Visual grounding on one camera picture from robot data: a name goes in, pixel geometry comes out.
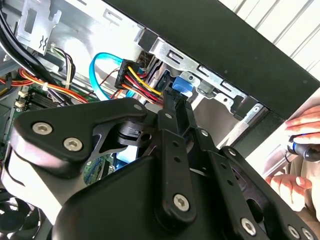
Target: green circuit board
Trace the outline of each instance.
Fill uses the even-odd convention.
[[[39,85],[32,85],[31,87],[29,87],[28,92],[32,93],[32,94],[36,94],[36,95],[39,94],[39,96],[41,96],[41,98],[43,98],[43,100],[46,100],[47,92],[43,91],[42,87],[39,86]],[[86,99],[89,102],[97,101],[96,99],[94,99],[93,97],[90,97],[90,96],[87,96]],[[47,107],[44,107],[44,106],[48,106],[45,101],[40,102],[39,106],[37,105],[37,107],[35,107],[36,104],[33,104],[33,106],[31,106],[32,104],[33,103],[31,102],[30,103],[30,107],[25,106],[23,108],[21,108],[21,107],[20,108],[18,108],[18,107],[14,108],[14,113],[12,115],[12,121],[10,122],[10,125],[7,125],[6,140],[5,140],[5,142],[2,143],[2,146],[1,146],[1,149],[0,149],[0,160],[4,160],[4,158],[5,158],[5,154],[6,154],[6,150],[7,150],[8,143],[9,143],[9,139],[10,139],[10,136],[11,136],[14,120],[24,112],[36,111],[38,109],[45,109]],[[108,161],[110,163],[110,165],[113,164],[113,158],[111,157],[110,154],[102,156],[102,157],[99,157],[99,158],[97,158],[97,159],[95,159],[93,161],[90,161],[90,162],[88,162],[86,164],[86,166],[84,168],[84,175],[83,175],[86,184],[90,185],[90,184],[92,184],[92,183],[97,181],[97,179],[99,177],[99,174],[102,171],[102,167],[104,166],[104,162],[105,161]]]

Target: blue plastic latch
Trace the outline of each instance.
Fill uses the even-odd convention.
[[[192,96],[192,89],[194,89],[194,86],[190,82],[187,82],[183,78],[177,76],[172,88],[190,98]]]

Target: black panel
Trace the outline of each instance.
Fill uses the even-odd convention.
[[[233,143],[233,147],[244,157],[249,156],[260,144],[262,144],[281,124],[284,119],[272,111],[257,123],[252,124],[244,133]]]
[[[320,86],[218,0],[105,1],[285,119]]]

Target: wire bundle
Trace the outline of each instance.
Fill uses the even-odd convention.
[[[70,89],[71,82],[74,79],[75,74],[76,74],[76,66],[74,64],[72,57],[68,53],[66,53],[64,50],[62,50],[61,48],[51,46],[48,49],[50,51],[52,51],[53,53],[55,53],[65,59],[65,69],[66,69],[65,88]]]
[[[163,105],[164,103],[161,98],[161,92],[153,89],[140,78],[146,77],[146,75],[142,74],[139,77],[130,66],[128,69],[129,72],[124,76],[126,81],[122,84],[122,87],[145,98],[149,103]]]
[[[3,1],[0,0],[0,46],[16,63],[26,69],[31,75],[43,82],[47,82],[53,86],[57,83],[54,78],[50,75],[48,70],[32,55],[28,52],[15,38],[13,32],[11,31],[8,23],[5,20],[4,14],[2,12]],[[49,89],[48,92],[62,105],[72,105],[71,100],[53,90]]]
[[[19,74],[20,74],[23,78],[25,78],[25,79],[27,79],[27,80],[35,83],[35,84],[39,84],[39,85],[44,86],[44,87],[46,87],[46,88],[48,88],[48,89],[52,89],[52,90],[55,90],[55,91],[57,91],[57,92],[63,93],[63,94],[65,94],[65,95],[68,95],[68,96],[70,96],[70,97],[78,100],[79,102],[81,102],[81,103],[83,103],[83,104],[85,104],[85,103],[88,102],[88,101],[87,101],[83,96],[81,96],[80,94],[78,94],[78,93],[76,93],[76,92],[74,92],[74,91],[71,91],[71,90],[69,90],[69,89],[66,89],[66,88],[57,86],[57,85],[52,85],[52,84],[49,84],[49,83],[47,83],[47,82],[43,82],[43,81],[35,78],[34,76],[31,76],[31,75],[30,75],[29,73],[27,73],[27,71],[24,70],[23,68],[20,68],[20,69],[19,69]]]

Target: finger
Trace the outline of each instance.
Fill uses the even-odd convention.
[[[305,190],[299,186],[292,187],[292,210],[300,212],[305,207]]]
[[[320,113],[320,106],[314,106],[306,111],[304,111],[301,116],[309,115],[309,114],[314,114],[314,113]]]
[[[290,126],[285,129],[285,132],[291,135],[300,135],[300,134],[313,134],[320,132],[320,121],[306,123],[298,126]]]
[[[306,177],[297,176],[295,179],[296,184],[303,189],[311,189],[312,182]]]
[[[270,185],[270,184],[271,184],[271,179],[272,179],[272,177],[267,176],[267,177],[265,178],[265,181]]]
[[[281,180],[279,191],[280,191],[280,197],[282,198],[282,200],[284,200],[286,202],[286,204],[291,206],[293,204],[292,184],[288,179],[283,178]]]
[[[271,182],[270,182],[270,186],[271,188],[278,194],[280,195],[280,183],[281,183],[281,177],[280,176],[274,176],[272,179],[271,179]]]
[[[292,119],[285,123],[286,127],[298,126],[302,124],[310,124],[320,122],[320,112],[311,113],[308,115],[303,115],[298,118]]]
[[[293,139],[297,144],[320,144],[320,133],[310,133]]]

